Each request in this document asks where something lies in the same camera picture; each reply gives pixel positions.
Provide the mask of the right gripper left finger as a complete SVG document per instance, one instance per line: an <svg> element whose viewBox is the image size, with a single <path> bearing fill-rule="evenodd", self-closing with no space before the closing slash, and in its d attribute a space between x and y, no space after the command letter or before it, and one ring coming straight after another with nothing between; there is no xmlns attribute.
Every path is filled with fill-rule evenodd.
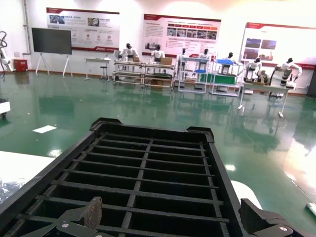
<svg viewBox="0 0 316 237"><path fill-rule="evenodd" d="M102 198L91 201L38 197L9 224L8 237L95 237L102 219Z"/></svg>

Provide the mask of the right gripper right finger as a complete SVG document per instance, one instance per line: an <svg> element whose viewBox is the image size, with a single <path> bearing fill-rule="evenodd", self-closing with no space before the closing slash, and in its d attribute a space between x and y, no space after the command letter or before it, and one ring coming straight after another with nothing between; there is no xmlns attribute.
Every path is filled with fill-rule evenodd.
<svg viewBox="0 0 316 237"><path fill-rule="evenodd" d="M250 237L313 237L291 225L283 216L259 209L249 199L240 200L240 218Z"/></svg>

